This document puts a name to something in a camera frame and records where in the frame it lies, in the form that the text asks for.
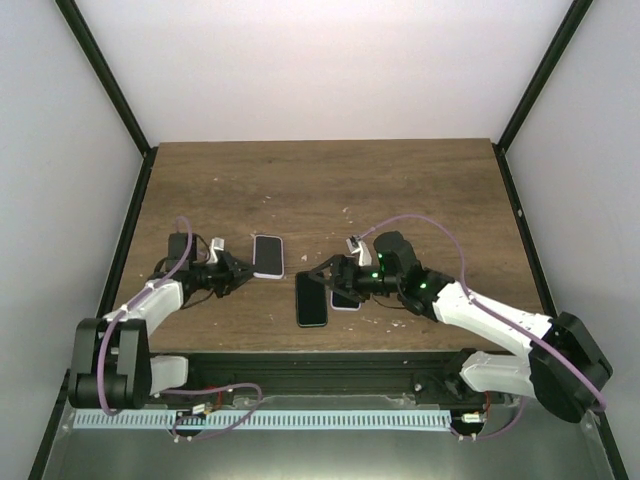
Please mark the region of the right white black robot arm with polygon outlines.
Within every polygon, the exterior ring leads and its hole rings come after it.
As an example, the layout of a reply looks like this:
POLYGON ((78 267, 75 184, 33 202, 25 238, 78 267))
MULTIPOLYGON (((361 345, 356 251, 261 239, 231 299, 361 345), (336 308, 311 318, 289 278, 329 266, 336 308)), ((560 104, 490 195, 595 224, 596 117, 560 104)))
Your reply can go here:
POLYGON ((602 390, 613 368, 576 315, 531 313, 472 291, 461 279, 427 268, 398 231, 379 235, 371 247, 360 237, 350 252, 311 269, 310 280, 354 302, 395 295, 415 316, 469 331, 502 348, 473 351, 444 378, 447 396, 465 403, 478 392, 536 399, 549 413, 578 423, 604 410, 602 390))

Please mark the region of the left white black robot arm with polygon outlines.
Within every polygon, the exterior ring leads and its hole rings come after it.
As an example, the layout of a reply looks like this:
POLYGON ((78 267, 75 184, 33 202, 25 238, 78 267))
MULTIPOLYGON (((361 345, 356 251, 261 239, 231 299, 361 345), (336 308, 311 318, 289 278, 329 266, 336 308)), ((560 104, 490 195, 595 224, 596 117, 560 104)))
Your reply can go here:
POLYGON ((138 294, 116 310, 78 324, 68 387, 72 407, 113 415, 140 409, 167 390, 184 404, 203 395, 205 381, 189 369, 187 358, 152 355, 149 338, 194 293, 223 298, 253 277, 253 266, 227 251, 221 238, 212 240, 209 257, 200 260, 196 242, 193 234, 171 234, 167 256, 138 294))

